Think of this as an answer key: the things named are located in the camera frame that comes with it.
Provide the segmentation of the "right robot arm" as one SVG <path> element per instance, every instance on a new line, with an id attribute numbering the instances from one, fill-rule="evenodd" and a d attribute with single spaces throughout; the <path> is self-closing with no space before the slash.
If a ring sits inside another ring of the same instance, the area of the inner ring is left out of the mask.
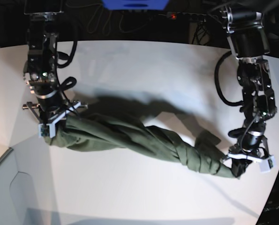
<path id="1" fill-rule="evenodd" d="M 38 108 L 36 117 L 46 125 L 54 116 L 68 111 L 78 115 L 65 91 L 73 88 L 77 80 L 68 77 L 59 81 L 58 69 L 68 67 L 75 56 L 79 30 L 76 20 L 65 14 L 64 0 L 27 0 L 24 14 L 30 19 L 27 30 L 28 55 L 23 69 L 23 78 L 38 103 L 26 107 Z M 73 45 L 70 54 L 58 51 L 59 26 L 68 22 L 72 28 Z"/>

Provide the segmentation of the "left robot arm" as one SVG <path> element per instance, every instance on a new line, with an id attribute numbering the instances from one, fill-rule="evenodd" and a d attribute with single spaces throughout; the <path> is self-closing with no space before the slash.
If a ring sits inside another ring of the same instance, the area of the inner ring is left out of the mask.
<path id="1" fill-rule="evenodd" d="M 241 128 L 229 131 L 237 140 L 226 156 L 232 160 L 231 171 L 239 178 L 252 162 L 257 162 L 265 172 L 270 171 L 275 160 L 269 153 L 264 133 L 266 121 L 277 113 L 274 90 L 271 85 L 268 60 L 270 52 L 263 26 L 263 14 L 248 9 L 235 1 L 219 6 L 222 27 L 226 30 L 230 51 L 221 56 L 214 71 L 214 82 L 220 99 L 228 106 L 240 107 L 245 120 Z M 237 81 L 242 87 L 242 100 L 228 101 L 219 85 L 219 68 L 233 55 L 238 60 Z"/>

